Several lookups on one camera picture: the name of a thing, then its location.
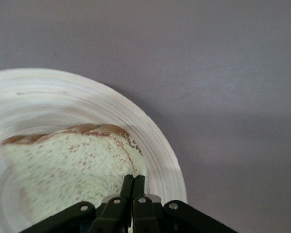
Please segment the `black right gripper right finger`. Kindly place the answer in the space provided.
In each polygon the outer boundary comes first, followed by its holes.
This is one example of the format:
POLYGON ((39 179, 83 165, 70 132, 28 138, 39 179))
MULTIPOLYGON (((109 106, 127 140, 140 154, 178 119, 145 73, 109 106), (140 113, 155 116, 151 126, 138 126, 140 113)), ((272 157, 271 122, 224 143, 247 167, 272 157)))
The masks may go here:
POLYGON ((132 220, 134 233, 159 233, 152 199, 145 196, 145 177, 134 178, 132 190, 132 220))

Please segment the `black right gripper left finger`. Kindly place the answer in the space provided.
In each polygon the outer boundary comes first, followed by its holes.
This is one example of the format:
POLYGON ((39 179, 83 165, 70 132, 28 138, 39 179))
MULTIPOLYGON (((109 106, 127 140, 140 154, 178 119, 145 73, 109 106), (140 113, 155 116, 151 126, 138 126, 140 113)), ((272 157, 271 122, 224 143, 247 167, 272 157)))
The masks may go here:
POLYGON ((132 175, 126 175, 119 195, 107 197, 107 202, 100 206, 88 232, 90 233, 127 233, 131 226, 131 196, 134 183, 132 175))

